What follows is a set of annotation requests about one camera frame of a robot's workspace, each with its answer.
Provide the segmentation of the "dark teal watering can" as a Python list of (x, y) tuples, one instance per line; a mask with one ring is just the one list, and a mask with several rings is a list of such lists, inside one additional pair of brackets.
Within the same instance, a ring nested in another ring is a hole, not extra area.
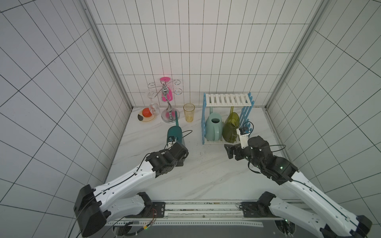
[(175, 126), (172, 126), (168, 129), (167, 133), (167, 143), (170, 141), (175, 141), (176, 143), (185, 145), (183, 140), (183, 131), (181, 127), (179, 126), (178, 122), (178, 112), (175, 112)]

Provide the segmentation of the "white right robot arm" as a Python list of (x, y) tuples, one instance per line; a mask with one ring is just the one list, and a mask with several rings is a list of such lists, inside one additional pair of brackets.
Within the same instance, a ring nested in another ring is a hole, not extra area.
[(247, 160), (258, 173), (297, 195), (312, 212), (285, 202), (271, 192), (264, 192), (253, 209), (261, 215), (272, 214), (302, 227), (318, 238), (365, 238), (372, 221), (338, 205), (313, 185), (289, 160), (275, 156), (262, 137), (243, 138), (239, 144), (224, 146), (228, 158)]

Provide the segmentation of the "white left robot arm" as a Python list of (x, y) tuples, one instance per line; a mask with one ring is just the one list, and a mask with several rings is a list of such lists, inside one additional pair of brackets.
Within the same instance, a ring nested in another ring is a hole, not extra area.
[(126, 195), (144, 182), (183, 166), (188, 154), (188, 149), (176, 142), (168, 149), (146, 154), (137, 167), (110, 182), (82, 187), (73, 208), (82, 237), (94, 235), (117, 218), (148, 215), (152, 202), (146, 192), (130, 198)]

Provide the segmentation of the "mint green watering can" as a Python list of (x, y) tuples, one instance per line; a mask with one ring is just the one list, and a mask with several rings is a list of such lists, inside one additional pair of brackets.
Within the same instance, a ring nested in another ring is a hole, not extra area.
[(208, 141), (219, 141), (222, 137), (223, 120), (219, 113), (213, 111), (213, 108), (209, 108), (209, 116), (205, 122), (205, 138)]

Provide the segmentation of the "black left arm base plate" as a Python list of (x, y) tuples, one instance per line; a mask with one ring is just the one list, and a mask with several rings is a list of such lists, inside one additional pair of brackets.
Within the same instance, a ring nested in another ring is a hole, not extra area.
[(163, 218), (165, 213), (165, 202), (149, 202), (145, 205), (139, 216), (141, 218)]

